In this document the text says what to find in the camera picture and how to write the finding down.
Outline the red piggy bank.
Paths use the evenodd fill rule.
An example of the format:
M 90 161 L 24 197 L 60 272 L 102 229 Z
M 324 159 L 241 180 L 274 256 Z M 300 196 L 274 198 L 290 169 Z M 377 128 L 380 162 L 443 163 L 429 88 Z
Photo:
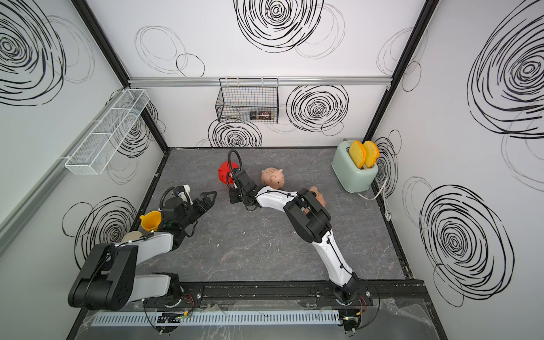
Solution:
M 224 162 L 220 165 L 218 169 L 218 178 L 224 184 L 233 184 L 229 162 Z

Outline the light pink piggy bank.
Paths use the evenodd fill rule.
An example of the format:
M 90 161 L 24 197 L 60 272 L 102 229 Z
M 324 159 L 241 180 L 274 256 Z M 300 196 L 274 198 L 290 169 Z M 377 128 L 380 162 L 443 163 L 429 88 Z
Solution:
M 262 170 L 262 184 L 274 189 L 282 189 L 286 184 L 283 170 L 273 167 Z

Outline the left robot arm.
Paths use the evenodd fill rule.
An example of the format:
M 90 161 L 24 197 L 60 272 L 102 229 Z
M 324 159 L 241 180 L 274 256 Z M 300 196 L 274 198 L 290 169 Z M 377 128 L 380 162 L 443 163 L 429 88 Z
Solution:
M 141 216 L 147 234 L 134 240 L 94 246 L 75 279 L 69 294 L 71 307 L 118 311 L 128 303 L 150 298 L 168 298 L 172 307 L 183 299 L 183 288 L 175 273 L 138 275 L 141 263 L 179 248 L 192 233 L 198 219 L 217 198 L 208 191 L 191 198 L 188 186 L 167 189 L 157 210 Z

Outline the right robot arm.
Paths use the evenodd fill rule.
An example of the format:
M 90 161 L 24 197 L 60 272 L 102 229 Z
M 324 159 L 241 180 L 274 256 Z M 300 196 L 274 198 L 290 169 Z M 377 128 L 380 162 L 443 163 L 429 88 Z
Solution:
M 231 169 L 227 185 L 231 203 L 241 202 L 247 208 L 270 208 L 285 213 L 296 234 L 313 245 L 319 254 L 327 269 L 335 298 L 345 305 L 354 300 L 358 276 L 337 246 L 331 215 L 316 188 L 285 191 L 283 171 L 273 168 L 262 171 L 261 185 L 256 184 L 245 170 Z

